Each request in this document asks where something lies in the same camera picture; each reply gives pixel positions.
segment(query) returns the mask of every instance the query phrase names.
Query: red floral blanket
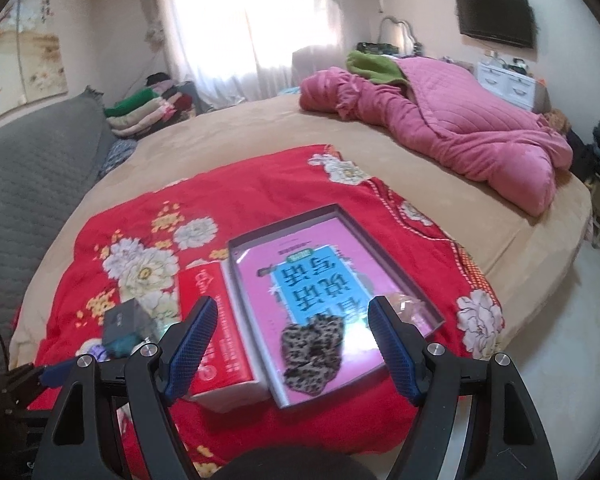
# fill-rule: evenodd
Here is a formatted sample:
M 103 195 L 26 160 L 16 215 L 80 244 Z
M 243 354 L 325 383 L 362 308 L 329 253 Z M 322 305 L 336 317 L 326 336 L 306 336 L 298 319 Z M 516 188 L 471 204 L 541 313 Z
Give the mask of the red floral blanket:
M 466 251 L 381 180 L 316 145 L 217 168 L 91 218 L 56 291 L 37 364 L 98 343 L 104 312 L 128 298 L 166 324 L 177 321 L 179 269 L 224 259 L 231 238 L 331 203 L 353 215 L 438 306 L 446 323 L 435 341 L 475 358 L 494 352 L 502 313 Z M 57 394 L 48 390 L 31 407 L 50 408 Z M 281 411 L 272 400 L 229 415 L 183 400 L 171 409 L 202 476 L 255 447 L 385 452 L 404 439 L 414 414 L 384 370 L 298 410 Z M 132 471 L 144 476 L 128 412 L 120 418 Z

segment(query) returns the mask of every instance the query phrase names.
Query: red tissue box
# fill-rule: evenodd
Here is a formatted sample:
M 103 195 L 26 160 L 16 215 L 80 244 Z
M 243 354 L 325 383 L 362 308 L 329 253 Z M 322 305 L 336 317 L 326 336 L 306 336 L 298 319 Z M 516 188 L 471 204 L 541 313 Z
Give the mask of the red tissue box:
M 212 262 L 181 270 L 178 290 L 183 318 L 201 296 L 210 296 L 218 304 L 218 326 L 184 399 L 220 413 L 267 399 L 264 371 L 226 264 Z

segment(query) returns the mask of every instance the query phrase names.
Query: screw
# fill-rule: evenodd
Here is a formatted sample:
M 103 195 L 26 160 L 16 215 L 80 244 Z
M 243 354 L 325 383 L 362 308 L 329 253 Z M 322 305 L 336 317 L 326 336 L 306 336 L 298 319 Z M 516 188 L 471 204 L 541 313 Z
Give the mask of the screw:
M 89 354 L 81 355 L 80 357 L 78 357 L 78 366 L 80 368 L 86 368 L 91 363 L 93 363 L 93 357 L 91 357 Z
M 431 343 L 427 346 L 427 352 L 431 355 L 442 355 L 445 353 L 445 347 L 443 347 L 440 343 Z
M 140 349 L 140 353 L 144 356 L 144 357 L 151 357 L 152 355 L 155 355 L 155 353 L 158 351 L 158 347 L 156 345 L 154 345 L 153 343 L 149 343 L 147 345 L 144 345 L 141 349 Z
M 508 366 L 511 362 L 511 358 L 506 354 L 496 354 L 495 359 L 500 366 Z

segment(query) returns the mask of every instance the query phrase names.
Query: pink book cover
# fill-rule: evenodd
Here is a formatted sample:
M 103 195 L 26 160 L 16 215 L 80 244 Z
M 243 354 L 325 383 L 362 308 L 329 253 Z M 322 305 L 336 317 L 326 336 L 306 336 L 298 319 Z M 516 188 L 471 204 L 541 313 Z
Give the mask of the pink book cover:
M 244 250 L 235 263 L 269 386 L 282 408 L 316 397 L 284 383 L 281 336 L 287 325 L 307 325 L 315 314 L 344 318 L 342 362 L 321 396 L 383 364 L 366 320 L 368 302 L 391 293 L 417 296 L 400 290 L 338 218 Z M 423 319 L 415 323 L 424 336 L 433 330 Z

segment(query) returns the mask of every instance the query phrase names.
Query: white sheer curtain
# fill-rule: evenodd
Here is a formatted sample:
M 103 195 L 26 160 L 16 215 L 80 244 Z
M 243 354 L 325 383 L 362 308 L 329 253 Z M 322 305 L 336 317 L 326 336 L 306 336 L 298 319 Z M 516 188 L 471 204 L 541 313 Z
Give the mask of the white sheer curtain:
M 341 0 L 158 0 L 171 75 L 215 108 L 292 86 L 294 51 L 342 42 Z

